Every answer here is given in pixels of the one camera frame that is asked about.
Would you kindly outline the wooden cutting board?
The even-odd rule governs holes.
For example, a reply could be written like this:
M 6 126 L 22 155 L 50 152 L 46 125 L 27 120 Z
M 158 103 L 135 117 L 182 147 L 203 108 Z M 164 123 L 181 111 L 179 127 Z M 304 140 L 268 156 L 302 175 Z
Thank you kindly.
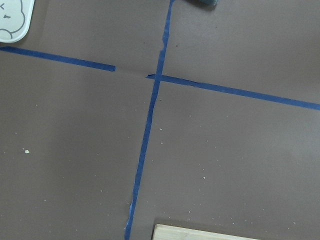
M 220 234 L 190 228 L 156 224 L 154 227 L 153 240 L 255 240 L 241 236 Z

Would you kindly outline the grey folded cloth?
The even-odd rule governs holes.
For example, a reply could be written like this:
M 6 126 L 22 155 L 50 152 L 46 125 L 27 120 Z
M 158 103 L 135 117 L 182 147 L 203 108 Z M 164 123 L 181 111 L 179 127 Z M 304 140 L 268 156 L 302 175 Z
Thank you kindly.
M 201 7 L 215 7 L 219 0 L 187 0 L 187 2 Z

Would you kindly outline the white bear tray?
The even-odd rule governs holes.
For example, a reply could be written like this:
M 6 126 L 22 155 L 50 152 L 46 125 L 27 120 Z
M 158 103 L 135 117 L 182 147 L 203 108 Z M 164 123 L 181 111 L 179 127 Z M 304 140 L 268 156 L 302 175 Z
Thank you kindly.
M 35 0 L 0 1 L 0 42 L 16 43 L 29 31 Z

